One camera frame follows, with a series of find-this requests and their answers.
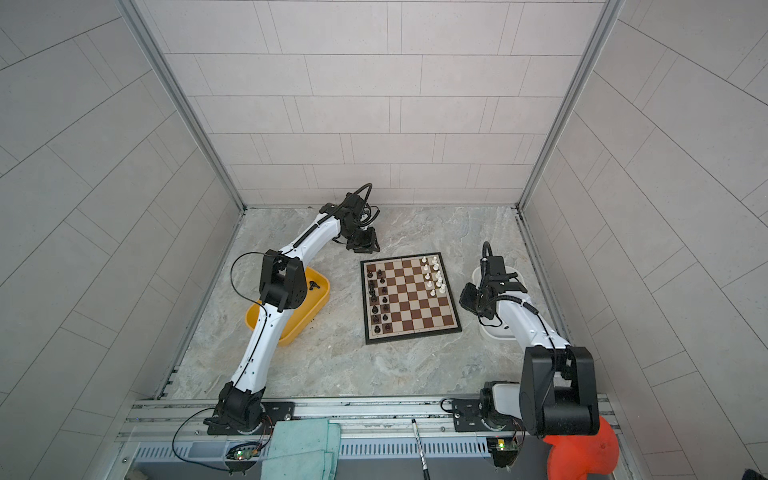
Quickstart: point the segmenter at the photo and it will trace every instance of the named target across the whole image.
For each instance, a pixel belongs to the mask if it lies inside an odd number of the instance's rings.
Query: yellow tray
[[[304,270],[304,276],[306,277],[306,298],[288,319],[288,323],[283,329],[283,335],[280,336],[280,341],[277,343],[278,346],[286,346],[291,343],[304,330],[304,327],[310,324],[320,309],[328,303],[328,292],[331,287],[328,279],[317,270],[309,267]],[[320,285],[320,288],[310,290],[310,282],[312,281]],[[245,314],[245,324],[251,330],[256,326],[259,319],[259,310],[259,305],[254,303]]]

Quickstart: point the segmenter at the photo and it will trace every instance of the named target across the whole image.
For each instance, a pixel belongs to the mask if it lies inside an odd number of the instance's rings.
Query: white tiled wall
[[[111,1],[0,5],[0,477],[86,474],[236,221]]]
[[[765,2],[627,0],[525,211],[645,478],[768,472],[766,65]]]
[[[137,3],[251,205],[515,203],[603,8]]]

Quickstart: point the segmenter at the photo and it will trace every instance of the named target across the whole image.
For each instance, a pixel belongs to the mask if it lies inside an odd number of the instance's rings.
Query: wall tile
[[[742,441],[765,442],[768,386],[743,374],[768,366],[768,349],[755,332],[701,265],[662,286],[654,298]]]
[[[691,373],[654,387],[685,456],[699,480],[714,480],[754,468],[754,462],[733,430],[717,400],[698,373]],[[723,441],[719,455],[712,455],[701,439],[716,431]]]
[[[648,379],[650,386],[656,386],[660,383],[669,382],[672,379],[679,378],[683,375],[696,372],[696,366],[690,361],[690,357],[685,352],[680,352],[677,355],[672,355],[668,359],[661,360],[659,363],[655,363],[645,369],[643,373],[645,378]],[[660,473],[656,472],[656,475],[678,475],[677,473]]]
[[[172,242],[173,237],[150,214],[144,214],[75,309],[119,331]]]
[[[678,58],[643,111],[737,198],[768,178],[768,105],[693,62]]]
[[[160,109],[144,85],[136,81],[74,122],[48,145],[95,187],[162,122]]]
[[[400,187],[464,188],[469,165],[400,165]]]
[[[689,266],[696,263],[696,257],[687,247],[680,248],[654,271],[643,278],[651,293],[659,290],[665,283],[680,275]]]
[[[281,97],[197,97],[217,134],[291,133]]]
[[[266,53],[251,2],[147,2],[169,53]]]
[[[675,332],[615,238],[598,250],[589,265],[640,367],[683,351]]]
[[[474,134],[484,107],[480,97],[404,97],[402,132]]]
[[[651,453],[645,455],[645,462],[653,475],[692,475],[694,473],[682,450]]]
[[[373,133],[389,131],[386,97],[298,97],[304,131]]]
[[[190,280],[202,290],[208,288],[211,281],[216,281],[214,275],[222,252],[229,244],[230,238],[234,235],[234,226],[239,220],[240,215],[222,215],[214,225],[214,231],[208,237],[197,262],[194,264],[190,273]]]
[[[632,355],[632,349],[618,322],[613,322],[595,334],[594,342],[641,451],[655,453],[679,450],[675,434]]]
[[[579,56],[535,55],[531,57],[520,90],[523,97],[561,97],[576,72]]]
[[[310,95],[302,55],[195,55],[214,95]]]
[[[546,134],[562,98],[506,97],[498,99],[491,132],[494,134]]]
[[[402,53],[496,55],[507,10],[504,3],[404,3]]]
[[[640,276],[648,275],[683,246],[616,160],[608,161],[589,194]]]
[[[0,391],[11,392],[108,258],[63,223],[0,286]]]
[[[53,335],[0,406],[3,475],[29,478],[106,352],[67,330]]]
[[[487,204],[516,204],[523,194],[521,188],[489,188],[485,198]]]
[[[224,165],[265,163],[249,134],[212,134],[208,137]]]
[[[650,120],[597,74],[589,77],[576,112],[622,167],[654,129]]]
[[[585,320],[590,320],[602,311],[608,302],[568,225],[564,226],[560,235],[554,238],[552,247],[573,290],[581,314]]]
[[[386,4],[387,53],[402,53],[402,2]]]
[[[526,3],[513,55],[582,55],[603,6]]]
[[[594,70],[634,101],[666,50],[661,43],[617,22]]]
[[[414,204],[483,204],[488,196],[485,188],[415,188]]]
[[[182,227],[214,178],[208,161],[195,151],[160,190],[155,203]]]
[[[56,45],[0,71],[0,144],[23,159],[110,95],[73,41]]]
[[[386,54],[386,3],[272,2],[283,53]]]
[[[480,165],[475,186],[478,188],[524,188],[531,175],[531,165]]]
[[[118,413],[125,394],[152,348],[152,342],[147,339],[157,338],[173,307],[173,303],[154,289],[144,291],[75,404],[76,408],[106,416]]]
[[[106,326],[101,325],[98,322],[82,316],[80,313],[72,311],[64,323],[61,324],[61,328],[69,330],[72,333],[76,333],[92,342],[96,342],[99,345],[109,348],[114,342],[118,333],[112,329],[108,329]]]
[[[517,95],[530,60],[507,55],[425,55],[421,95]]]
[[[639,24],[640,31],[722,78],[733,73],[766,32],[768,5],[762,2],[654,4]]]
[[[78,209],[121,242],[172,175],[145,140],[99,183]]]
[[[113,4],[97,0],[21,2],[3,7],[0,28],[29,56],[119,16]]]
[[[59,431],[32,478],[81,478],[100,444],[100,436]]]
[[[448,134],[442,163],[512,164],[522,139],[523,135],[513,134]]]
[[[164,56],[174,77],[187,95],[212,95],[203,71],[197,64],[195,55],[168,54]]]
[[[165,87],[160,83],[160,79],[154,71],[150,70],[141,76],[141,83],[151,95],[154,103],[160,108],[160,112],[163,113],[163,117],[167,118],[170,114],[176,111],[176,105],[171,101],[168,93],[165,91]]]
[[[0,279],[8,278],[89,191],[47,147],[0,178]]]
[[[64,425],[61,426],[61,429],[67,432],[104,436],[113,420],[112,417],[72,409],[69,415],[67,415],[67,419],[64,420]]]
[[[213,225],[208,222],[200,209],[192,210],[189,219],[157,268],[157,275],[176,291],[181,291],[211,231],[213,231]]]
[[[179,345],[184,339],[184,331],[189,328],[203,299],[203,293],[203,290],[194,282],[184,284],[179,300],[167,316],[160,335],[157,336],[154,346],[151,347],[152,350],[146,356],[147,359],[138,375],[135,376],[131,390],[146,396],[154,396],[157,393],[158,387],[170,373],[171,362],[178,354]]]
[[[93,223],[91,219],[83,215],[78,209],[74,209],[65,221],[70,227],[80,232],[80,234],[101,248],[105,253],[111,255],[120,246],[114,238],[110,237],[107,232],[99,228],[96,223]]]
[[[368,182],[389,186],[389,165],[323,165],[315,167],[319,188],[357,188]]]
[[[150,70],[144,53],[122,18],[94,28],[88,32],[88,37],[123,85]]]
[[[94,42],[88,37],[88,33],[78,35],[72,40],[74,40],[74,43],[78,44],[80,50],[86,58],[88,58],[88,61],[93,65],[93,68],[96,69],[101,79],[104,80],[104,83],[106,83],[109,89],[112,90],[112,93],[118,93],[123,88],[123,84],[120,83],[117,75],[114,74],[107,61],[101,56],[101,53],[96,48],[96,45],[94,45]]]
[[[264,134],[273,164],[343,164],[337,134]]]
[[[723,288],[723,292],[764,343],[768,343],[768,263]]]
[[[232,169],[243,188],[310,187],[301,165],[233,165]]]
[[[573,113],[558,140],[558,150],[571,165],[576,177],[584,181],[604,148],[589,127]]]
[[[307,55],[314,95],[418,95],[415,55]]]
[[[718,285],[768,260],[766,226],[659,130],[627,173]]]
[[[552,194],[568,220],[579,247],[586,248],[603,228],[605,221],[567,164],[554,183]]]
[[[430,164],[434,134],[353,134],[356,164]]]

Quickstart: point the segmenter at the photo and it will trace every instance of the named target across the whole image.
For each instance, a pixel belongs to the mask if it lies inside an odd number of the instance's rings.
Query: chessboard
[[[461,332],[440,253],[360,262],[366,345]]]

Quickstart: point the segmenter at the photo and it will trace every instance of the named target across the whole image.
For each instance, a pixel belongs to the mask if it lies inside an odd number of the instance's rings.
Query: metal frame
[[[144,17],[136,8],[134,0],[115,0],[118,10],[125,19],[125,23],[128,25],[128,29],[131,30],[136,42],[147,57],[152,70],[157,74],[160,79],[160,83],[165,88],[171,101],[176,106],[176,110],[179,112],[181,119],[187,125],[192,138],[200,147],[200,151],[203,152],[203,156],[208,160],[211,167],[214,168],[217,177],[224,183],[227,193],[229,193],[232,200],[237,205],[237,209],[242,215],[245,211],[245,204],[240,194],[237,192],[230,176],[222,166],[221,159],[214,150],[214,146],[208,140],[208,136],[205,130],[200,126],[200,120],[197,118],[194,110],[187,101],[187,96],[181,91],[179,82],[174,77],[173,72],[170,70],[168,63],[165,61],[163,53],[157,46],[157,42],[152,37],[147,24],[144,22]]]
[[[607,0],[607,2],[605,2],[605,6],[594,26],[594,30],[592,31],[592,36],[589,38],[584,54],[581,56],[581,60],[576,68],[574,77],[571,79],[571,84],[568,86],[568,92],[566,92],[563,97],[563,102],[560,104],[558,114],[555,116],[554,123],[547,133],[544,147],[541,148],[538,159],[531,171],[531,176],[525,184],[525,189],[518,202],[518,209],[521,213],[528,206],[528,202],[531,201],[534,187],[541,177],[544,167],[549,161],[549,157],[552,155],[554,147],[563,133],[568,118],[571,116],[571,112],[574,110],[576,102],[581,95],[581,92],[584,90],[584,86],[587,84],[589,74],[592,72],[594,64],[598,61],[603,45],[605,45],[608,36],[611,34],[611,30],[616,24],[616,19],[618,18],[623,3],[624,0]]]

